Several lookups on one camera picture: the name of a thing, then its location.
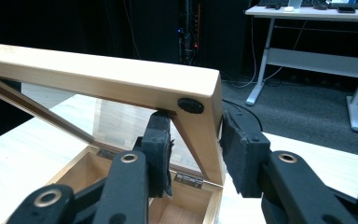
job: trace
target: metal stand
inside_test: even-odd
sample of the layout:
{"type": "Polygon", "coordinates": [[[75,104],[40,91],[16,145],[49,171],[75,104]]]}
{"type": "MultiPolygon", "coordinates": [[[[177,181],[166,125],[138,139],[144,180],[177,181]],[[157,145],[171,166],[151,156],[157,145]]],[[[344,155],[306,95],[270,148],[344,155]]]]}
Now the metal stand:
{"type": "MultiPolygon", "coordinates": [[[[258,80],[246,100],[247,105],[255,104],[263,88],[263,78],[267,64],[346,77],[358,77],[358,58],[271,48],[269,44],[272,38],[274,23],[275,19],[271,18],[258,80]]],[[[347,97],[347,106],[351,120],[351,129],[358,133],[358,88],[353,96],[347,97]]]]}

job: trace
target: screw hole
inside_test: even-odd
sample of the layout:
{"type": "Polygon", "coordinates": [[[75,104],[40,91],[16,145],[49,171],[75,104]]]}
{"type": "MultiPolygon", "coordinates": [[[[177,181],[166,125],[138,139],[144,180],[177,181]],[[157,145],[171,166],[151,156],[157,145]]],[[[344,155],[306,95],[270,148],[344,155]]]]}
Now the screw hole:
{"type": "Polygon", "coordinates": [[[281,159],[281,161],[285,161],[285,162],[288,162],[288,163],[295,163],[297,162],[297,158],[292,156],[292,155],[289,155],[289,154],[280,154],[279,155],[279,159],[281,159]]]}
{"type": "Polygon", "coordinates": [[[34,200],[34,205],[36,207],[47,207],[56,203],[62,196],[62,193],[59,189],[50,189],[45,191],[34,200]]]}
{"type": "Polygon", "coordinates": [[[127,154],[121,157],[121,161],[125,163],[130,163],[138,160],[138,156],[135,154],[127,154]]]}

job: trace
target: metal hinge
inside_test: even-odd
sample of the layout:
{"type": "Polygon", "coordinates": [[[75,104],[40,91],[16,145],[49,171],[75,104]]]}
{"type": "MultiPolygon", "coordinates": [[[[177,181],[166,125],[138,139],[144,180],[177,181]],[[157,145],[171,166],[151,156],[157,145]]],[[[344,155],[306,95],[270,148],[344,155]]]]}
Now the metal hinge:
{"type": "Polygon", "coordinates": [[[116,152],[113,152],[113,151],[110,151],[110,150],[107,150],[104,148],[101,148],[97,153],[97,156],[108,159],[110,161],[112,161],[116,155],[117,155],[116,152]]]}
{"type": "Polygon", "coordinates": [[[195,178],[195,177],[189,176],[189,175],[183,175],[180,173],[176,174],[175,179],[173,181],[179,182],[181,184],[184,184],[184,185],[196,188],[196,189],[201,189],[202,184],[203,184],[202,179],[198,179],[198,178],[195,178]]]}

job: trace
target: white desk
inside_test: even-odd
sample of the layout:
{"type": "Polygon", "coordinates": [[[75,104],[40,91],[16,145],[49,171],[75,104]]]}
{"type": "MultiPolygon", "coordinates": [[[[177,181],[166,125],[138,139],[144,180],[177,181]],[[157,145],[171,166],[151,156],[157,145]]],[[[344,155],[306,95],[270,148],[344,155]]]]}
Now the white desk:
{"type": "MultiPolygon", "coordinates": [[[[92,133],[96,100],[75,95],[51,110],[92,133]]],[[[265,133],[272,150],[303,157],[329,187],[358,197],[358,156],[265,133]]],[[[41,119],[0,136],[0,223],[35,189],[44,186],[85,143],[41,119]]],[[[243,199],[227,176],[218,223],[265,223],[261,200],[243,199]]]]}
{"type": "MultiPolygon", "coordinates": [[[[302,7],[294,12],[284,12],[264,7],[252,7],[246,15],[270,18],[268,37],[263,52],[257,83],[246,100],[247,105],[254,105],[264,85],[264,72],[267,64],[292,67],[296,69],[323,72],[347,77],[358,77],[358,58],[304,51],[275,49],[270,47],[272,31],[276,19],[313,20],[313,21],[350,21],[358,22],[358,10],[354,14],[338,13],[335,9],[316,10],[302,7]]],[[[347,96],[347,106],[351,119],[351,128],[358,133],[358,88],[353,96],[347,96]]]]}

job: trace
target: gray carpet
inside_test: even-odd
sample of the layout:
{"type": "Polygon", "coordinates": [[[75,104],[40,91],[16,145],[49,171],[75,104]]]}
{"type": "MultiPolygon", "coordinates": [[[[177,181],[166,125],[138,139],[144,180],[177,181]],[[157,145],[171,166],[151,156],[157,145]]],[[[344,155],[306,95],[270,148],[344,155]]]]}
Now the gray carpet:
{"type": "Polygon", "coordinates": [[[255,105],[248,106],[245,101],[255,84],[244,88],[233,84],[241,85],[222,81],[223,99],[257,115],[263,132],[358,155],[358,133],[351,130],[346,106],[352,91],[283,82],[265,85],[255,105]]]}

